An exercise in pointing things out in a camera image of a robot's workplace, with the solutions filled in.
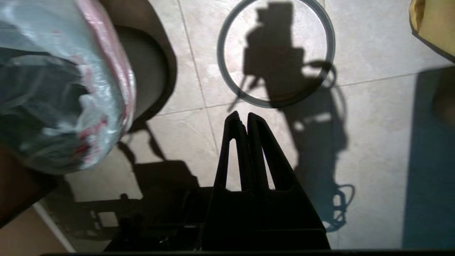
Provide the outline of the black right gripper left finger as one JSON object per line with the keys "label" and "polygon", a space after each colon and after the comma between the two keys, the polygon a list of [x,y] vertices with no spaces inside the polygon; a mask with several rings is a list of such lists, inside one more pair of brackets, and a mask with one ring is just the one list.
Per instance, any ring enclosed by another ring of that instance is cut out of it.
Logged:
{"label": "black right gripper left finger", "polygon": [[[240,191],[226,188],[230,142],[237,146]],[[203,249],[258,249],[260,235],[255,161],[249,135],[237,111],[224,122],[223,139],[202,235]]]}

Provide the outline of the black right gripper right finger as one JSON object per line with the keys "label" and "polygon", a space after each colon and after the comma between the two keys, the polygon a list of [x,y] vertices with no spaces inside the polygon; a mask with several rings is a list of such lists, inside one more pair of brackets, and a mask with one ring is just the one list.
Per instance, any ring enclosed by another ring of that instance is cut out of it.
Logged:
{"label": "black right gripper right finger", "polygon": [[248,115],[260,245],[267,249],[330,249],[325,227],[267,122]]}

